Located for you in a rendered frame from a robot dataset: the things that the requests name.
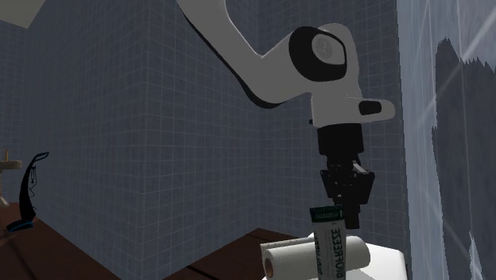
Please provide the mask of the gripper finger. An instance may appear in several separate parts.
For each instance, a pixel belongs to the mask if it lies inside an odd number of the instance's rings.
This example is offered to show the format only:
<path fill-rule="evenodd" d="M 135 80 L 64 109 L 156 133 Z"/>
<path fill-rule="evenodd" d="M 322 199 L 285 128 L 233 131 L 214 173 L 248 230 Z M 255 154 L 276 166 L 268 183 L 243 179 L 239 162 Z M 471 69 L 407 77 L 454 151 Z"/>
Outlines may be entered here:
<path fill-rule="evenodd" d="M 332 199 L 335 205 L 342 204 L 343 203 L 342 188 L 339 185 L 339 182 L 333 179 L 331 175 L 331 171 L 327 169 L 322 169 L 320 170 L 320 176 L 324 184 L 327 197 Z"/>
<path fill-rule="evenodd" d="M 375 174 L 364 169 L 356 161 L 352 163 L 351 167 L 343 189 L 345 225 L 347 229 L 359 229 L 360 206 L 368 203 Z"/>

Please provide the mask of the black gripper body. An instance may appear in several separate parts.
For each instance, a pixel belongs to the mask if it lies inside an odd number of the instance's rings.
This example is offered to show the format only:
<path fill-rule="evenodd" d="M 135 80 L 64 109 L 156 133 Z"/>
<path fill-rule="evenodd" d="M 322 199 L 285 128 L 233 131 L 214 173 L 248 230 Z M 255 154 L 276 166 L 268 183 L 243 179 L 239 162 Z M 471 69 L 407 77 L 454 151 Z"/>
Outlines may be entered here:
<path fill-rule="evenodd" d="M 327 167 L 339 166 L 352 170 L 364 151 L 362 125 L 344 123 L 317 129 L 319 153 L 327 157 Z"/>

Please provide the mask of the white tube with green cap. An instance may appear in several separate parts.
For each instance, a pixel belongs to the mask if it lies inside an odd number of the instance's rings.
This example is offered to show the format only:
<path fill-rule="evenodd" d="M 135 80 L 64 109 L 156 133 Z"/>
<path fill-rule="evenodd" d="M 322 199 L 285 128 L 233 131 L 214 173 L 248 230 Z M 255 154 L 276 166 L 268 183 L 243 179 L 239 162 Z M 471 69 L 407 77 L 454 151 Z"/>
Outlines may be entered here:
<path fill-rule="evenodd" d="M 342 206 L 310 208 L 314 229 L 317 277 L 346 280 L 346 227 Z"/>

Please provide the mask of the white paper towel roll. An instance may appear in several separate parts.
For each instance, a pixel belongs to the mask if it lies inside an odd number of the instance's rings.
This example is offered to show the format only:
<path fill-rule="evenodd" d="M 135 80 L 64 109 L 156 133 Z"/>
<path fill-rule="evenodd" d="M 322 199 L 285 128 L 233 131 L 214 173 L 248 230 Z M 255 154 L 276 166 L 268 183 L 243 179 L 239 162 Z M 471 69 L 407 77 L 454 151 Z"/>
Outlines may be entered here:
<path fill-rule="evenodd" d="M 350 270 L 370 264 L 370 251 L 358 236 L 346 237 L 343 249 L 331 249 L 318 256 L 313 236 L 288 239 L 260 245 L 265 280 L 319 280 L 322 273 L 331 272 L 324 280 L 351 280 Z"/>

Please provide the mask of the grey shower curtain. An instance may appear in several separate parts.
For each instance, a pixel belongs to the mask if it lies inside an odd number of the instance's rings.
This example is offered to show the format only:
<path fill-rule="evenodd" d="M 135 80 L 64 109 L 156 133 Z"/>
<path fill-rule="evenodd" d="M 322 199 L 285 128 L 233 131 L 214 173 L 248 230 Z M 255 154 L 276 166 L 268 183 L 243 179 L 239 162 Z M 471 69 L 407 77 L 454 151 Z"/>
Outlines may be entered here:
<path fill-rule="evenodd" d="M 412 280 L 496 280 L 496 0 L 397 0 Z"/>

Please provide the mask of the black curved stand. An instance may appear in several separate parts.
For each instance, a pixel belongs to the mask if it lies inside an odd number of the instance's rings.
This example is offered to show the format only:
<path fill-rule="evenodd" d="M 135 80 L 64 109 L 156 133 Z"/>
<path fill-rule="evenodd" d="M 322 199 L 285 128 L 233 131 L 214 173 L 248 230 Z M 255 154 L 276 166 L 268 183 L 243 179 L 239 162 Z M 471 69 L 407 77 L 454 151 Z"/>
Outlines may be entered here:
<path fill-rule="evenodd" d="M 6 231 L 9 233 L 30 229 L 33 227 L 33 220 L 36 216 L 35 208 L 31 202 L 32 188 L 37 184 L 36 162 L 41 161 L 49 156 L 49 152 L 37 154 L 28 164 L 25 174 L 21 181 L 19 192 L 19 212 L 20 220 L 14 221 L 6 226 Z"/>

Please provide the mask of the beige pedestal stand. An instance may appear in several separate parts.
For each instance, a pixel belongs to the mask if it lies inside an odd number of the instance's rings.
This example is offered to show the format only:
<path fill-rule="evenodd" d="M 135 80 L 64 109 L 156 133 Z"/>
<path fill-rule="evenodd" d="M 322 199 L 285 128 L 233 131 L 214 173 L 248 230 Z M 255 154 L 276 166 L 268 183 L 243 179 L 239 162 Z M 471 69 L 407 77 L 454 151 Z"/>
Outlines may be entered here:
<path fill-rule="evenodd" d="M 9 150 L 2 150 L 4 155 L 0 158 L 0 208 L 9 207 L 10 204 L 6 201 L 2 192 L 2 173 L 5 170 L 19 170 L 22 168 L 22 161 L 19 160 L 10 160 L 9 158 Z"/>

